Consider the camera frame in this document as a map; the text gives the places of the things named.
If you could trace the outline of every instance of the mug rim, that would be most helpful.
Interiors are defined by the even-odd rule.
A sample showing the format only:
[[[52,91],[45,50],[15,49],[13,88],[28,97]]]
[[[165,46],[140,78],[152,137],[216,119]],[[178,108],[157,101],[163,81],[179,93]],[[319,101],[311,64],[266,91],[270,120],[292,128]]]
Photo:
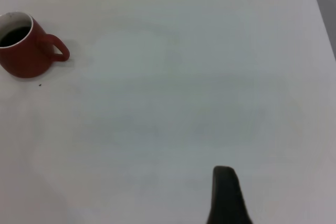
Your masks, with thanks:
[[[27,15],[27,16],[30,18],[30,22],[31,22],[32,25],[30,26],[30,30],[29,30],[29,32],[27,33],[27,35],[26,35],[22,40],[18,41],[17,43],[14,43],[14,44],[12,44],[12,45],[10,45],[10,46],[7,46],[7,47],[0,47],[0,49],[10,48],[10,47],[14,47],[14,46],[20,44],[22,41],[24,41],[24,40],[30,35],[30,33],[31,33],[32,30],[33,30],[33,26],[34,26],[33,17],[32,17],[30,14],[28,14],[28,13],[20,12],[20,11],[16,10],[16,11],[14,11],[14,12],[9,12],[9,13],[5,13],[5,14],[1,14],[1,15],[0,15],[0,18],[3,17],[3,16],[5,16],[5,15],[12,14],[12,13],[21,13],[21,14]]]

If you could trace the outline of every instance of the white table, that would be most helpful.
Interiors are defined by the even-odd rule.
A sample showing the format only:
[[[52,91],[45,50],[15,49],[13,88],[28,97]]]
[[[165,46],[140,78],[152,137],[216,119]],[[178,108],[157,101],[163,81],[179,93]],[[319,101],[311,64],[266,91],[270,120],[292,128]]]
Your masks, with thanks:
[[[71,51],[34,80],[0,69],[1,223],[205,223],[215,165],[236,170],[255,223],[336,219],[316,0],[0,4]]]

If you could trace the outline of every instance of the black object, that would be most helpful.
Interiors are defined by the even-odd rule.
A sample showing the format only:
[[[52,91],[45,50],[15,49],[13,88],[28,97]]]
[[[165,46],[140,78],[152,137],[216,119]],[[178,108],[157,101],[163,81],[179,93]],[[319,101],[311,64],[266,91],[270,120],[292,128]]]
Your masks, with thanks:
[[[214,168],[212,202],[207,224],[252,224],[239,179],[231,167]]]
[[[30,31],[30,26],[24,26],[10,31],[0,41],[0,47],[9,47],[22,40]]]

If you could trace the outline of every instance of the red mug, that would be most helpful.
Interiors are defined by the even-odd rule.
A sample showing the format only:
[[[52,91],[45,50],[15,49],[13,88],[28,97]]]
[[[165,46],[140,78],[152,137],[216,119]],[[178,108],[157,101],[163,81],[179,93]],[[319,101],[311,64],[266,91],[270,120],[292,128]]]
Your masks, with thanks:
[[[62,54],[54,53],[56,46]],[[0,15],[0,65],[20,78],[39,76],[54,61],[67,61],[70,52],[54,35],[46,34],[29,14]]]

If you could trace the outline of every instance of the coffee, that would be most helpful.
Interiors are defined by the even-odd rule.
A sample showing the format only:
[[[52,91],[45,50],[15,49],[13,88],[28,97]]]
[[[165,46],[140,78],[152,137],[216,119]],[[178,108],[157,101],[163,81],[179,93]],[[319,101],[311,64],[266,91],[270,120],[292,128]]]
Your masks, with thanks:
[[[9,47],[22,40],[30,31],[30,26],[16,28],[0,40],[0,47]]]

